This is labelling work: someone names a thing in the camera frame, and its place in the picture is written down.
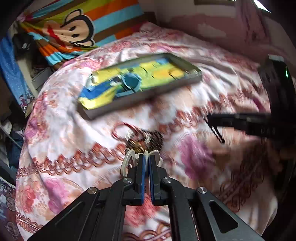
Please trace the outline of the white hair claw clip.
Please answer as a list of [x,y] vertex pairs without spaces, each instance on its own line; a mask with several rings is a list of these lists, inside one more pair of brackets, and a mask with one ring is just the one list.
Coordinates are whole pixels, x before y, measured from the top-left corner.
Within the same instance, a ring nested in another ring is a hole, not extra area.
[[154,150],[151,152],[144,151],[143,153],[135,153],[135,150],[132,149],[126,149],[125,151],[125,157],[121,163],[120,167],[120,175],[121,178],[127,177],[128,168],[135,167],[138,165],[140,156],[144,156],[144,163],[145,163],[145,175],[149,172],[149,157],[154,157],[156,161],[157,166],[163,166],[164,161],[160,156],[160,153],[158,150]]

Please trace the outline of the floral pink white bedspread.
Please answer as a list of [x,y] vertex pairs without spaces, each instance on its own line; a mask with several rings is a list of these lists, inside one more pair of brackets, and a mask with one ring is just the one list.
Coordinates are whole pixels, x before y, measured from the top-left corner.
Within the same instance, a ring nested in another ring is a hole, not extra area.
[[[78,97],[95,70],[148,54],[172,53],[196,65],[202,80],[131,108],[85,120]],[[158,131],[163,167],[184,186],[204,186],[258,234],[273,221],[278,200],[266,144],[222,128],[221,144],[205,122],[213,112],[266,112],[258,64],[191,37],[145,24],[54,72],[35,100],[16,176],[16,222],[24,240],[89,187],[120,179],[126,137],[134,126]]]

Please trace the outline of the blue smartwatch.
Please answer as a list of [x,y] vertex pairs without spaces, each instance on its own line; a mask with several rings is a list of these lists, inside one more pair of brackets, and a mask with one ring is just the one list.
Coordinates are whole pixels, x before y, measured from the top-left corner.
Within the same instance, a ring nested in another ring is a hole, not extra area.
[[125,97],[140,90],[142,78],[135,73],[120,73],[109,79],[112,86],[116,87],[115,98]]

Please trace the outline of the grey cardboard tray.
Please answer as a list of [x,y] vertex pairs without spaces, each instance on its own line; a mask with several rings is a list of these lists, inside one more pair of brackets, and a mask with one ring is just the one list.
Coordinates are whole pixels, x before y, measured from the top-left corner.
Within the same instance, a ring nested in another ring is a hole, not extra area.
[[93,71],[78,97],[77,110],[93,120],[201,80],[201,70],[176,55],[144,55]]

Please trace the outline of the yellow blue cartoon paper liner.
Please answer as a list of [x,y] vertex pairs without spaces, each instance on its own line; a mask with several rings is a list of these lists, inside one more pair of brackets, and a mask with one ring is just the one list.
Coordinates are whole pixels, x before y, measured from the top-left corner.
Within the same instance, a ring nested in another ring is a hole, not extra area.
[[168,58],[96,70],[89,75],[78,102],[88,110],[100,108],[115,99],[165,85],[186,74]]

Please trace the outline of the blue patterned curtain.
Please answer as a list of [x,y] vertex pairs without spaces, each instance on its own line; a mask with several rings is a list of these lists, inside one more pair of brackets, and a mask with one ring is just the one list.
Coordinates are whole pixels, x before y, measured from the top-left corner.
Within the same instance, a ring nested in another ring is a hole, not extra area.
[[26,113],[29,104],[35,99],[25,78],[16,62],[13,42],[7,32],[1,39],[1,76],[12,92],[23,113]]

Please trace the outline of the striped monkey blanket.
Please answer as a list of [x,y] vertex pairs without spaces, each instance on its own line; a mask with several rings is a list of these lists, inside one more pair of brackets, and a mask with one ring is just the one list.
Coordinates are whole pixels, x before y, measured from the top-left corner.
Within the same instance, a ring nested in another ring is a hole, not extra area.
[[85,52],[138,32],[146,21],[138,1],[51,1],[27,11],[20,27],[57,70]]

